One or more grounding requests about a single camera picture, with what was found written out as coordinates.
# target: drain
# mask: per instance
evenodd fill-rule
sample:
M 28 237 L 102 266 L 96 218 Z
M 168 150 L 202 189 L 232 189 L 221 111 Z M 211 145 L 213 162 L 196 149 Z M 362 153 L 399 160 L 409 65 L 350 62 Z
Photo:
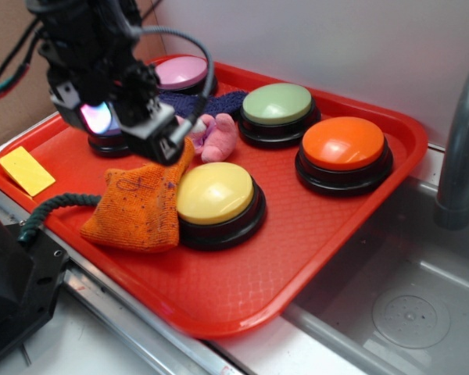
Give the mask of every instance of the drain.
M 390 289 L 375 302 L 374 324 L 393 344 L 404 348 L 428 348 L 448 333 L 448 309 L 436 297 L 418 287 Z

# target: white wall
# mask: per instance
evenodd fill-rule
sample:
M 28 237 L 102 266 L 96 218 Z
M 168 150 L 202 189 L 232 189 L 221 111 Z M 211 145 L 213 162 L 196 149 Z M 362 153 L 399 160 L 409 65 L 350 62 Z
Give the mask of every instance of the white wall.
M 166 0 L 157 18 L 217 61 L 412 116 L 438 145 L 469 71 L 469 0 Z

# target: green button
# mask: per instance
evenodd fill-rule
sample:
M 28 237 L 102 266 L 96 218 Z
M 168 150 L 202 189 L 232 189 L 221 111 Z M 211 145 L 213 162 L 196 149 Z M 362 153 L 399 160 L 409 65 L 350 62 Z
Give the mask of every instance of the green button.
M 310 92 L 297 84 L 268 84 L 252 91 L 243 101 L 246 118 L 263 125 L 291 123 L 310 109 Z

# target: gray faucet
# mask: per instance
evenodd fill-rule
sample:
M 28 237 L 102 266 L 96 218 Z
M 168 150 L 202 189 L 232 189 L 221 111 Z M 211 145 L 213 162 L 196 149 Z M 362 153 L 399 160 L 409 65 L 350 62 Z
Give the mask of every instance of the gray faucet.
M 469 75 L 450 128 L 434 219 L 450 230 L 469 224 Z

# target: pink plush toy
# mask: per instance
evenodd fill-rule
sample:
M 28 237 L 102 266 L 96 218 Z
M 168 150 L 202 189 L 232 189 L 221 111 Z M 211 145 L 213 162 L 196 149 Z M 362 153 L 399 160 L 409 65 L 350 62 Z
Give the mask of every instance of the pink plush toy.
M 238 128 L 226 113 L 215 118 L 201 115 L 188 136 L 195 145 L 195 154 L 200 155 L 204 163 L 222 162 L 235 150 Z

